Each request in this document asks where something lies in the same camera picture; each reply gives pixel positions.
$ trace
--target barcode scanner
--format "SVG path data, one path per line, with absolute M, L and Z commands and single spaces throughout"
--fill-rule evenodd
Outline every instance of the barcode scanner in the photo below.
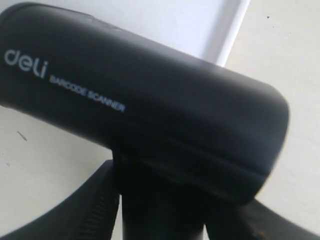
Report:
M 0 16 L 0 104 L 233 203 L 259 191 L 289 121 L 270 85 L 39 3 Z

